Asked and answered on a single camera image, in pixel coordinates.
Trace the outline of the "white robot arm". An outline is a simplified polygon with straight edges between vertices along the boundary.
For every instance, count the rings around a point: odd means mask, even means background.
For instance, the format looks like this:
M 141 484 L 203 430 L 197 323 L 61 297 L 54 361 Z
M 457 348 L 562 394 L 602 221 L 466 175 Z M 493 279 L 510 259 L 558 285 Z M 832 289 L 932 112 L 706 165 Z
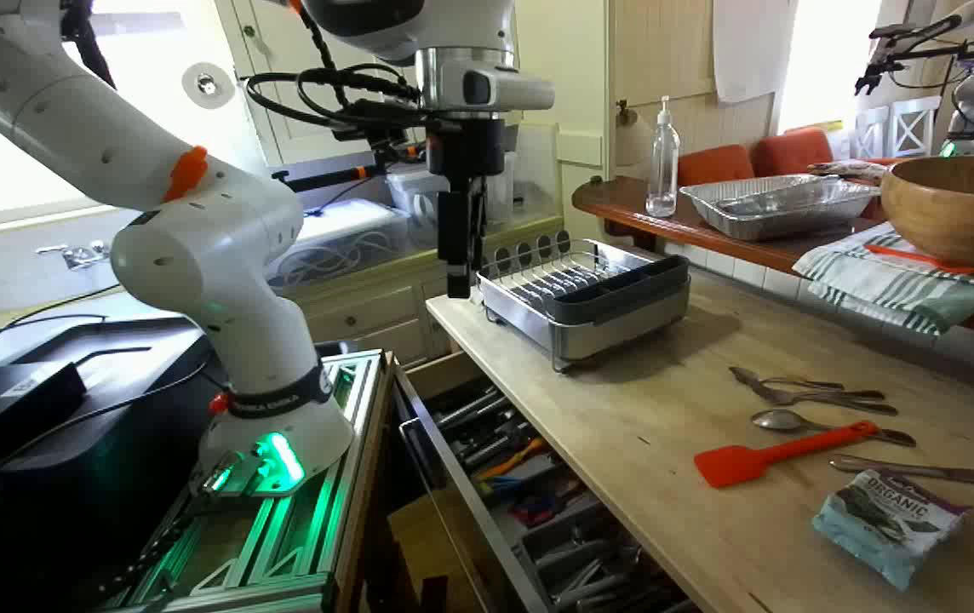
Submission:
M 505 117 L 554 93 L 516 69 L 516 0 L 285 0 L 309 27 L 416 69 L 393 106 L 350 106 L 362 134 L 421 126 L 438 198 L 445 289 L 481 264 L 484 200 L 505 165 Z M 203 326 L 227 376 L 197 472 L 222 497 L 282 497 L 333 465 L 355 440 L 330 398 L 295 303 L 270 264 L 303 228 L 293 190 L 166 134 L 61 50 L 61 0 L 0 0 L 0 134 L 100 203 L 135 213 L 114 237 L 116 279 L 142 303 Z

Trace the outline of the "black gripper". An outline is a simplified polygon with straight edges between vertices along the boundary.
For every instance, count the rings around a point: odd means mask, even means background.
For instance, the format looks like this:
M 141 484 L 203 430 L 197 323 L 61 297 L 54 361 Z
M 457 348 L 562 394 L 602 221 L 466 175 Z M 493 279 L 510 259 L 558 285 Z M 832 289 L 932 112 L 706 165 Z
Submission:
M 438 259 L 445 261 L 445 294 L 470 297 L 474 285 L 474 206 L 464 203 L 481 178 L 505 169 L 502 119 L 437 119 L 425 126 L 425 163 L 445 180 L 438 195 Z

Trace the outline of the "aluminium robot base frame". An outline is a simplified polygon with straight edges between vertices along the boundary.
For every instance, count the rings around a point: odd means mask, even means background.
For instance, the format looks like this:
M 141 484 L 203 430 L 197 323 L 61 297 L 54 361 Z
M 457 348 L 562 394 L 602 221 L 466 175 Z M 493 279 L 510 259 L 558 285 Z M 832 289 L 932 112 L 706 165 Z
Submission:
M 333 613 L 355 586 L 390 402 L 390 349 L 323 361 L 350 418 L 345 457 L 293 494 L 240 478 L 186 487 L 141 559 L 114 580 L 114 613 Z

